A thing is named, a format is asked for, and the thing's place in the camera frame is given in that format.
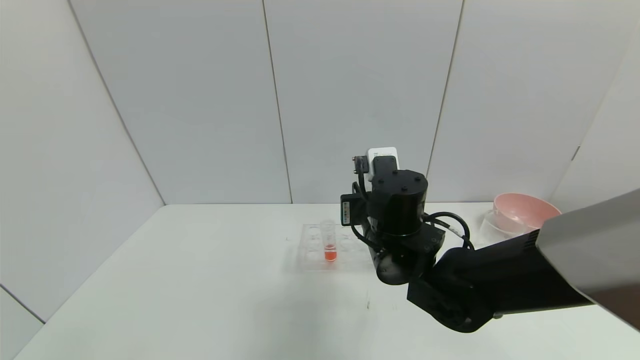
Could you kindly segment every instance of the clear plastic container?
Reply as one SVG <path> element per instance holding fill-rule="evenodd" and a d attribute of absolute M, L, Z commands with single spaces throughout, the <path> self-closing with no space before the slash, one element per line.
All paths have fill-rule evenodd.
<path fill-rule="evenodd" d="M 520 236 L 527 230 L 527 225 L 520 219 L 506 218 L 498 210 L 489 210 L 484 214 L 476 245 L 477 248 L 493 245 Z"/>
<path fill-rule="evenodd" d="M 335 222 L 331 220 L 323 221 L 320 224 L 320 234 L 324 246 L 324 260 L 333 262 L 338 257 L 335 246 Z"/>
<path fill-rule="evenodd" d="M 298 247 L 301 271 L 373 271 L 369 248 L 349 227 L 331 221 L 302 227 Z"/>

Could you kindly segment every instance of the red liquid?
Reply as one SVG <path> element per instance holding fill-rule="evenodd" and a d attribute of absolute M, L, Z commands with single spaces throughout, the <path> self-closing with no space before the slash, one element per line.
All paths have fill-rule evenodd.
<path fill-rule="evenodd" d="M 338 257 L 338 253 L 335 251 L 335 245 L 327 245 L 324 247 L 324 259 L 331 262 L 335 261 Z"/>

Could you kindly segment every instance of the black robotic arm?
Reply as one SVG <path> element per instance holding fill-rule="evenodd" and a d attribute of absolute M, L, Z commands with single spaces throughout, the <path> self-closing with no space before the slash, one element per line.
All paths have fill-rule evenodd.
<path fill-rule="evenodd" d="M 340 196 L 342 225 L 369 246 L 380 281 L 408 283 L 407 300 L 442 325 L 473 332 L 504 314 L 591 304 L 538 250 L 539 231 L 475 250 L 457 215 L 425 214 L 428 183 L 422 174 L 399 170 L 393 154 L 353 161 L 358 181 L 353 193 Z M 436 225 L 449 227 L 440 216 L 457 217 L 465 234 L 462 247 L 436 262 L 445 235 Z"/>

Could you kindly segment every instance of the cable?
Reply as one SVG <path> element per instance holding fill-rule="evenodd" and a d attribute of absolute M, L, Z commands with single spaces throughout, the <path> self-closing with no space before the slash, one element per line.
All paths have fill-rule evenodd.
<path fill-rule="evenodd" d="M 358 173 L 358 183 L 360 184 L 360 193 L 362 194 L 362 198 L 364 201 L 369 200 L 369 196 L 367 195 L 367 188 L 364 186 L 364 174 Z"/>
<path fill-rule="evenodd" d="M 453 229 L 451 227 L 451 225 L 447 224 L 444 221 L 438 220 L 437 218 L 439 217 L 449 217 L 454 219 L 455 221 L 459 222 L 460 225 L 462 225 L 462 229 L 464 230 L 464 234 L 460 234 L 458 231 L 456 231 L 455 229 Z M 450 213 L 448 211 L 441 211 L 439 213 L 433 213 L 431 215 L 429 214 L 424 214 L 422 221 L 424 222 L 432 222 L 434 224 L 438 224 L 440 226 L 444 226 L 445 228 L 447 228 L 448 230 L 450 230 L 452 233 L 458 235 L 462 241 L 463 241 L 463 246 L 471 249 L 471 250 L 475 250 L 476 248 L 474 247 L 474 245 L 471 243 L 471 233 L 469 231 L 469 226 L 467 225 L 467 223 L 458 215 L 454 214 L 454 213 Z"/>
<path fill-rule="evenodd" d="M 356 181 L 354 181 L 351 184 L 351 192 L 352 193 L 362 193 L 362 191 L 360 191 L 360 186 L 358 185 L 358 183 Z"/>
<path fill-rule="evenodd" d="M 380 250 L 382 250 L 382 247 L 373 243 L 372 241 L 370 241 L 369 239 L 365 238 L 364 236 L 362 236 L 362 234 L 360 234 L 358 232 L 358 230 L 356 229 L 355 226 L 351 226 L 351 231 L 353 231 L 353 234 L 355 234 L 355 236 L 362 241 L 363 243 L 365 243 L 368 247 L 372 248 L 375 252 L 380 252 Z"/>

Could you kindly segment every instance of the vent grille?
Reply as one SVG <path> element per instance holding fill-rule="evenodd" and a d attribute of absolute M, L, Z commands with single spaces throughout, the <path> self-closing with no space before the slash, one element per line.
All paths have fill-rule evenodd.
<path fill-rule="evenodd" d="M 538 234 L 540 234 L 540 229 L 536 229 L 529 233 L 529 237 L 527 238 L 527 241 L 525 241 L 523 245 L 523 249 L 525 251 L 536 249 L 536 240 L 538 239 Z"/>

